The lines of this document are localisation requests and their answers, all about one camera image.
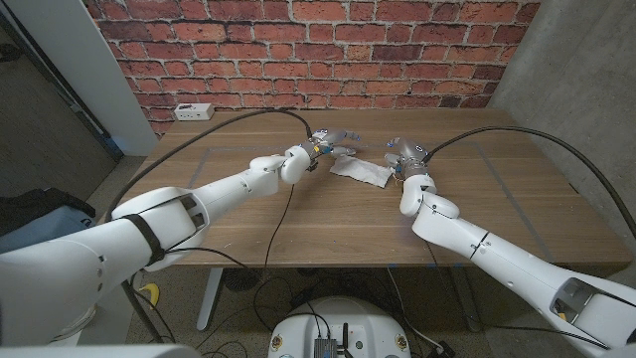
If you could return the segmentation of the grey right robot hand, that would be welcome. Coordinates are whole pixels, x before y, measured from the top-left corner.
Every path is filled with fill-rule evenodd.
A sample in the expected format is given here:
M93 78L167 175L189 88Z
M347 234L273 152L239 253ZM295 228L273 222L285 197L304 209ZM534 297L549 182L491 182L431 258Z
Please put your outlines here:
M413 175L428 174L427 165L423 161L428 152L421 144L405 137L395 137L387 143L387 146L398 151L398 154L385 155L397 179L406 180Z

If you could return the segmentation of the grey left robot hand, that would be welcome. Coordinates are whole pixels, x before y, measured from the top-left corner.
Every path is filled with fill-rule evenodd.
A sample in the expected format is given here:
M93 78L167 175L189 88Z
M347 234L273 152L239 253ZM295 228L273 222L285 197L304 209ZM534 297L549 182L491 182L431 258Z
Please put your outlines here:
M311 163L314 163L316 158L321 155L329 154L335 158L354 155L356 153L355 149L339 146L339 143L346 138L356 141L360 140L359 134L354 131L342 128L321 128L316 130L300 146L309 155Z

